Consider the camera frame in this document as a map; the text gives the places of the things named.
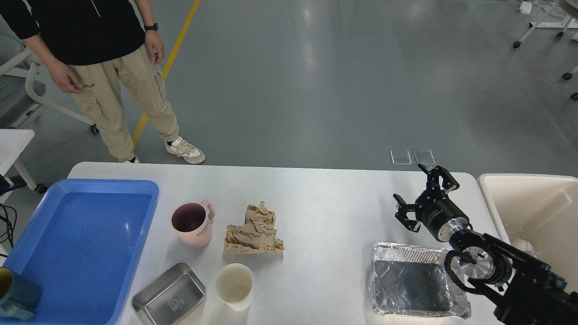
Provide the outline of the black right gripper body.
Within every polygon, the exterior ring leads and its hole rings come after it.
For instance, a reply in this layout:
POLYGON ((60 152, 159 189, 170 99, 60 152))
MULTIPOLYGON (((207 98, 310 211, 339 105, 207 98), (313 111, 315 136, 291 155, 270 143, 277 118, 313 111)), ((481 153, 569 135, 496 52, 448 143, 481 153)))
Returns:
POLYGON ((470 220, 443 190, 424 190, 416 199, 415 216, 438 242, 469 227, 470 220))

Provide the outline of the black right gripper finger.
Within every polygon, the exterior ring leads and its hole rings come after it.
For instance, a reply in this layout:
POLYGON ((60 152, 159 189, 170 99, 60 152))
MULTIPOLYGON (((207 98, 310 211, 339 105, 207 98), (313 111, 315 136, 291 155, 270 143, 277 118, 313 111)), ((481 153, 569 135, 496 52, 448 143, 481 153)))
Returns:
POLYGON ((442 166, 428 168, 418 164, 418 167, 427 175, 426 188, 420 197, 448 197, 450 192, 460 188, 460 183, 442 166))
POLYGON ((397 202, 397 212, 395 218, 409 231, 419 232, 421 227, 421 221, 417 219, 410 220, 407 217, 408 212, 417 212, 422 208, 419 203, 408 204, 405 200, 398 194, 393 194, 392 196, 397 202))

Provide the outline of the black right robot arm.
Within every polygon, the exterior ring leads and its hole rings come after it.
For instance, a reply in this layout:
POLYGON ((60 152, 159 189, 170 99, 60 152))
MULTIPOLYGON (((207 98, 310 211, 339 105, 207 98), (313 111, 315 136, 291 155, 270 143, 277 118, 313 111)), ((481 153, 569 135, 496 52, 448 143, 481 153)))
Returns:
POLYGON ((409 231, 421 226, 452 248, 444 259, 449 278, 463 291, 488 298, 506 325, 575 325, 577 293, 551 266, 493 235, 473 230, 468 216, 449 198, 460 187, 448 170, 418 164, 427 176, 413 204, 398 194, 396 219, 409 231))

